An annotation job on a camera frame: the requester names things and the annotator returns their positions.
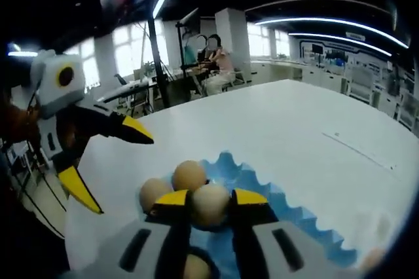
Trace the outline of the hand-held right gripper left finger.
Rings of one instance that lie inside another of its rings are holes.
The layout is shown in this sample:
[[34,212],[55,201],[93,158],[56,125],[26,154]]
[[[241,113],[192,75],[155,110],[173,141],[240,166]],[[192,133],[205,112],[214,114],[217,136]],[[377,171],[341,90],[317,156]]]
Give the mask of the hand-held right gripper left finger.
[[191,234],[191,192],[160,197],[143,221],[133,221],[99,246],[96,259],[62,278],[181,278]]

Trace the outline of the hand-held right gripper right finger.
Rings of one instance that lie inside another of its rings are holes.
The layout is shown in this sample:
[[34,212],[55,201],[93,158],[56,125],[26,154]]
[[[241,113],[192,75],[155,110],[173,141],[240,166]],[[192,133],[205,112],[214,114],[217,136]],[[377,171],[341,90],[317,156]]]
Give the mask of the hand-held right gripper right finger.
[[268,200],[234,189],[230,199],[232,245],[241,278],[359,278],[328,260],[324,247],[288,221],[279,221]]

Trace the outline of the person's left hand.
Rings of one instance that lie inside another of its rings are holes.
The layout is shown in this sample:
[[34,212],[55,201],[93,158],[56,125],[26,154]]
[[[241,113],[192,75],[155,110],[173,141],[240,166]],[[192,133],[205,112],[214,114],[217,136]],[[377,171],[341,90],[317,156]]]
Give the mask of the person's left hand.
[[1,139],[8,143],[29,141],[39,145],[40,133],[37,126],[39,112],[36,109],[23,110],[15,106],[10,95],[1,91]]

